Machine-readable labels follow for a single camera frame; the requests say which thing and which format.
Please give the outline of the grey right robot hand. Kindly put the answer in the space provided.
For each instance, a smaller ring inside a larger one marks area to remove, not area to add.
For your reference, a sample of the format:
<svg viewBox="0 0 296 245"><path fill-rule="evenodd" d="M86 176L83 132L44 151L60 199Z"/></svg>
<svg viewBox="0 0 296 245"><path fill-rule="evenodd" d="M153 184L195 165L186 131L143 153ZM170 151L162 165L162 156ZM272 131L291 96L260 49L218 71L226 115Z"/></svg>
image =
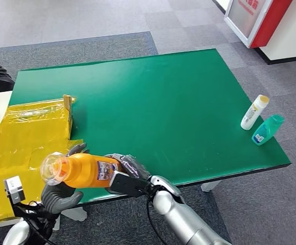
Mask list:
<svg viewBox="0 0 296 245"><path fill-rule="evenodd" d="M105 157L113 158L121 164L121 171L129 175L130 177L148 180L152 175L147 171L143 165L139 163L137 158L132 155L123 154L107 154Z"/></svg>

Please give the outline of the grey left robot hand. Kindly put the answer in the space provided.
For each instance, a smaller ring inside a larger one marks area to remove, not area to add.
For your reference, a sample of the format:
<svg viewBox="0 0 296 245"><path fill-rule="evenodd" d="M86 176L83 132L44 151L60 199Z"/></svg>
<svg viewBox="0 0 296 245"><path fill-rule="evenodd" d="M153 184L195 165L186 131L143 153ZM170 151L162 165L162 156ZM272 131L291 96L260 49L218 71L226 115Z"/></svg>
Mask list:
<svg viewBox="0 0 296 245"><path fill-rule="evenodd" d="M47 211L59 214L76 206L83 195L83 192L76 191L64 182L57 185L45 184L41 194L41 201Z"/></svg>

